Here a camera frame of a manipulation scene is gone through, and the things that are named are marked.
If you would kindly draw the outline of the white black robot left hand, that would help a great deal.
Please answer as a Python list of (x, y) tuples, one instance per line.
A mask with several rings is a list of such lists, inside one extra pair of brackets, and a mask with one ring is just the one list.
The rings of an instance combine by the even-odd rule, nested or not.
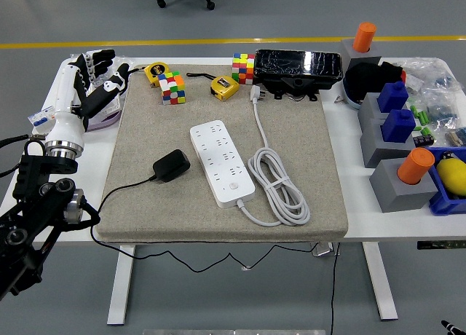
[(100, 86), (90, 90), (108, 72), (116, 57), (113, 49), (82, 53), (61, 71), (55, 100), (55, 126), (45, 138), (47, 147), (63, 144), (84, 146), (87, 120), (95, 117), (127, 89), (130, 66), (122, 63)]

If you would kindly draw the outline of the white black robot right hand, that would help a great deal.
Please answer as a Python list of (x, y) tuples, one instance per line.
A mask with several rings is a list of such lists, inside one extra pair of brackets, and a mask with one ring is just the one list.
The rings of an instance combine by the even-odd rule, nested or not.
[(442, 326), (448, 331), (448, 334), (452, 335), (465, 335), (465, 332), (460, 328), (456, 327), (454, 324), (448, 322), (447, 320), (441, 321)]

